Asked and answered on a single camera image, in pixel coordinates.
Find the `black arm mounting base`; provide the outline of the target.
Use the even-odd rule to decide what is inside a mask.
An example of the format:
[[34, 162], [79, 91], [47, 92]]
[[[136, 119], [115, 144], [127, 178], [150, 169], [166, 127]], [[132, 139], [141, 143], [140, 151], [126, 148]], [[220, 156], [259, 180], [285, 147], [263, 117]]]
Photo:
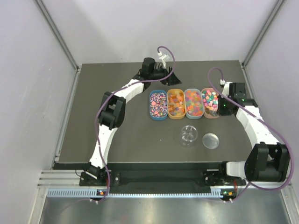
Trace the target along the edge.
[[246, 182], [241, 178], [221, 176], [218, 171], [201, 170], [112, 170], [107, 174], [100, 172], [100, 176], [94, 179], [87, 173], [82, 173], [83, 180], [80, 186], [103, 186], [107, 184], [113, 188], [128, 187], [132, 185], [154, 184], [195, 184], [196, 186], [244, 186]]

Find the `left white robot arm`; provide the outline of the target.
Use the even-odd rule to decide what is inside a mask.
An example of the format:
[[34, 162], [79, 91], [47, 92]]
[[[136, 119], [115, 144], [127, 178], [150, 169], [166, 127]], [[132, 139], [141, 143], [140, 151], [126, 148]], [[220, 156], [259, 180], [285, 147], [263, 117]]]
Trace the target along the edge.
[[152, 82], [159, 81], [168, 86], [181, 83], [173, 68], [166, 68], [169, 55], [158, 55], [160, 63], [156, 63], [153, 58], [145, 58], [137, 74], [126, 85], [114, 92], [107, 91], [103, 95], [94, 123], [97, 142], [86, 168], [90, 180], [96, 185], [103, 184], [107, 179], [108, 152], [117, 129], [124, 121], [126, 103], [143, 93]]

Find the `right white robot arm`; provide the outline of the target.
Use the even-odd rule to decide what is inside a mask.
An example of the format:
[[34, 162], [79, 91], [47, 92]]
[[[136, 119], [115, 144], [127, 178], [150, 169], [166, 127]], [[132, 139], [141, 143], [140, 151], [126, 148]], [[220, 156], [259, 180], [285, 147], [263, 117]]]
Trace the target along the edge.
[[223, 88], [218, 98], [217, 113], [220, 116], [234, 115], [242, 124], [252, 146], [246, 161], [227, 162], [219, 171], [222, 184], [230, 184], [235, 177], [250, 182], [283, 182], [286, 179], [290, 155], [286, 145], [281, 144], [262, 123], [256, 101], [247, 98], [245, 83], [220, 81]]

